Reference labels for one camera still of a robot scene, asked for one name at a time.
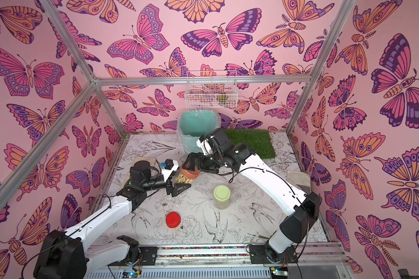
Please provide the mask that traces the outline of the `brown lid peanut jar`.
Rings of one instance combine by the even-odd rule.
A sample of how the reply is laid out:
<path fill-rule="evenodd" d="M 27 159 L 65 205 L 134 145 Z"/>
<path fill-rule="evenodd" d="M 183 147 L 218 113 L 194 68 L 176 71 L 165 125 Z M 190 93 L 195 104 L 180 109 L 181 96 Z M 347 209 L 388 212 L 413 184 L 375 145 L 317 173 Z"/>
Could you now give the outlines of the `brown lid peanut jar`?
<path fill-rule="evenodd" d="M 175 177 L 175 183 L 179 184 L 192 184 L 193 179 L 188 178 L 184 174 L 180 173 L 178 176 Z"/>

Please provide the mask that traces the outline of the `red jar lid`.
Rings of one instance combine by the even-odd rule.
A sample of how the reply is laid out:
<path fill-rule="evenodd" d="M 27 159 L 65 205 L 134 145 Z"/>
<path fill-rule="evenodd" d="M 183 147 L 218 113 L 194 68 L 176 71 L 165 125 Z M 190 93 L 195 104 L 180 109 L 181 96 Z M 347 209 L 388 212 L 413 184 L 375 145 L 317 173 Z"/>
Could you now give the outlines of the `red jar lid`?
<path fill-rule="evenodd" d="M 170 229 L 177 228 L 181 223 L 180 214 L 178 214 L 177 212 L 168 213 L 166 215 L 165 221 L 168 228 Z"/>

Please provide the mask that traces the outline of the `green object in basket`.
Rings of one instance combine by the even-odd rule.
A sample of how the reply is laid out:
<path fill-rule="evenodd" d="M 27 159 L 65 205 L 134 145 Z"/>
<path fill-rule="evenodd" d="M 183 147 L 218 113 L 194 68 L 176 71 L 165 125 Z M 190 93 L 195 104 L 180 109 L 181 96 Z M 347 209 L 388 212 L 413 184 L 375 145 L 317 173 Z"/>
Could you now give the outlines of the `green object in basket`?
<path fill-rule="evenodd" d="M 226 95 L 225 93 L 223 93 L 223 94 L 219 94 L 219 95 L 217 96 L 217 100 L 218 100 L 218 103 L 219 103 L 221 106 L 225 106 L 225 105 L 227 105 L 227 104 L 228 104 L 228 97 L 227 97 L 227 95 Z"/>

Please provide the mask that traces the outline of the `green lid peanut jar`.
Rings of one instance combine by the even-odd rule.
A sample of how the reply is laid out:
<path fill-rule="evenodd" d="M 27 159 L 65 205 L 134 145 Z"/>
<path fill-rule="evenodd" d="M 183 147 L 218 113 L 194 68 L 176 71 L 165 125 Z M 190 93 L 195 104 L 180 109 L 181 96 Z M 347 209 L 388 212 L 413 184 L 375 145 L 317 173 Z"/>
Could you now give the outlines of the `green lid peanut jar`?
<path fill-rule="evenodd" d="M 227 186 L 217 186 L 214 191 L 214 205 L 218 209 L 226 209 L 230 204 L 231 191 Z"/>

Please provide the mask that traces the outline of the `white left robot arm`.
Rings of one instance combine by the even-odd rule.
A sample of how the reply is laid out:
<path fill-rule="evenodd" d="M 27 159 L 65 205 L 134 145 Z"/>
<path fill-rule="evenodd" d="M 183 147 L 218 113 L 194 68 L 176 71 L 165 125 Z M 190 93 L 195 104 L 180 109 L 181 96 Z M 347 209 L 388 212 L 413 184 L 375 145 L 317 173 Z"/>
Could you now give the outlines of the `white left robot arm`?
<path fill-rule="evenodd" d="M 33 276 L 36 279 L 83 279 L 88 274 L 121 262 L 128 266 L 140 265 L 143 260 L 139 242 L 120 236 L 99 248 L 92 244 L 117 221 L 134 212 L 155 191 L 165 189 L 176 197 L 190 188 L 188 182 L 176 183 L 180 172 L 177 161 L 168 159 L 157 167 L 141 160 L 130 168 L 123 188 L 111 196 L 103 207 L 85 220 L 65 231 L 51 231 L 35 257 Z"/>

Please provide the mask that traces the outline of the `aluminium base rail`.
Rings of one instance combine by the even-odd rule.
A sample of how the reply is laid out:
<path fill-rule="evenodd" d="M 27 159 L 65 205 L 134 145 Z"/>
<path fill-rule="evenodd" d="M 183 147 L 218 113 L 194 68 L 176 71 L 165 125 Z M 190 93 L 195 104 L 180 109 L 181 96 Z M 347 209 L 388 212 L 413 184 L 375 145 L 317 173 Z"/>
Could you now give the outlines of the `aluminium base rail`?
<path fill-rule="evenodd" d="M 352 279 L 338 244 L 300 246 L 290 259 L 272 263 L 260 244 L 141 246 L 139 263 L 112 260 L 88 279 Z"/>

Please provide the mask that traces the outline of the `aluminium frame post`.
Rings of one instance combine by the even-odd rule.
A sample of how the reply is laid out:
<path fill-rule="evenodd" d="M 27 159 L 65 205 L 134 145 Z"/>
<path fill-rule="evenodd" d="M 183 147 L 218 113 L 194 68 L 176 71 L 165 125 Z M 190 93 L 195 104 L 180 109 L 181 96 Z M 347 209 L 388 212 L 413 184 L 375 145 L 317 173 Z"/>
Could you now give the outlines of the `aluminium frame post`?
<path fill-rule="evenodd" d="M 325 63 L 328 60 L 329 54 L 331 53 L 336 43 L 336 40 L 339 38 L 340 33 L 343 30 L 343 27 L 348 19 L 349 14 L 354 8 L 355 2 L 356 1 L 354 0 L 342 1 L 339 10 L 330 25 L 328 35 L 325 38 L 318 58 L 313 66 L 310 81 L 307 82 L 307 84 L 304 86 L 303 92 L 301 93 L 298 103 L 294 109 L 293 116 L 291 117 L 289 124 L 286 128 L 286 133 L 288 136 L 291 135 L 295 125 L 297 124 L 298 117 L 301 115 L 306 102 L 311 97 L 311 93 L 312 90 L 315 88 L 316 81 L 319 78 L 325 66 Z"/>

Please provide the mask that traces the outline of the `green artificial grass mat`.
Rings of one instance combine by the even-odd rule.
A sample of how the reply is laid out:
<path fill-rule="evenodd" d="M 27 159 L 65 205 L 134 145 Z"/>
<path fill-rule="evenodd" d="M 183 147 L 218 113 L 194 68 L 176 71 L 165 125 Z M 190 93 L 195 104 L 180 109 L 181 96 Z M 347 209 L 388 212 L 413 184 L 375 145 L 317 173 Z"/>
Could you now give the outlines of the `green artificial grass mat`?
<path fill-rule="evenodd" d="M 262 159 L 274 159 L 276 157 L 269 131 L 225 129 L 224 132 L 234 144 L 245 144 L 247 147 L 253 149 Z"/>

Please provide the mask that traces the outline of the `brown jar lid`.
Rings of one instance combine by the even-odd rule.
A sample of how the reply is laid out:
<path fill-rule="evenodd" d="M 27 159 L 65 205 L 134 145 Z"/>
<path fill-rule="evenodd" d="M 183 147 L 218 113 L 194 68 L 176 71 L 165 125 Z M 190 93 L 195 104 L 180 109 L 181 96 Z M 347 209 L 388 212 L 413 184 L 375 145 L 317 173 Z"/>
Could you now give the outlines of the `brown jar lid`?
<path fill-rule="evenodd" d="M 183 166 L 181 168 L 181 172 L 185 177 L 191 180 L 195 180 L 200 175 L 200 171 L 197 168 L 197 166 L 194 166 L 193 168 L 190 168 L 190 169 L 185 169 L 185 167 Z"/>

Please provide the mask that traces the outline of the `cream work glove right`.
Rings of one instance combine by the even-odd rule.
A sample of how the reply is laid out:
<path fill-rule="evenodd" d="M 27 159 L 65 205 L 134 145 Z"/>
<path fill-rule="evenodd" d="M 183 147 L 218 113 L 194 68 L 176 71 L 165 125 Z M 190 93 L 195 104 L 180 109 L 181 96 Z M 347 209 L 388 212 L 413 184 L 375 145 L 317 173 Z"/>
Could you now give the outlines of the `cream work glove right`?
<path fill-rule="evenodd" d="M 296 188 L 301 189 L 306 194 L 311 193 L 311 179 L 307 173 L 289 170 L 286 181 Z"/>

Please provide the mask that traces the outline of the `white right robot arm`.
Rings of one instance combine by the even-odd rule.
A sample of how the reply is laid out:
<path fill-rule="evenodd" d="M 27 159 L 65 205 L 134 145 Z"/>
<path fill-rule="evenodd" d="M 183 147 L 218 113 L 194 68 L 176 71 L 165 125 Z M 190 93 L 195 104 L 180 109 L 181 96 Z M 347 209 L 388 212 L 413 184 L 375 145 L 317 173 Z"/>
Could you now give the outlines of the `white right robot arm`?
<path fill-rule="evenodd" d="M 243 143 L 234 144 L 217 128 L 196 141 L 199 153 L 188 154 L 182 168 L 217 174 L 221 167 L 250 179 L 268 194 L 285 214 L 278 229 L 264 245 L 264 254 L 272 263 L 293 262 L 298 244 L 306 244 L 307 235 L 320 213 L 321 197 L 291 185 L 274 172 L 260 156 Z"/>

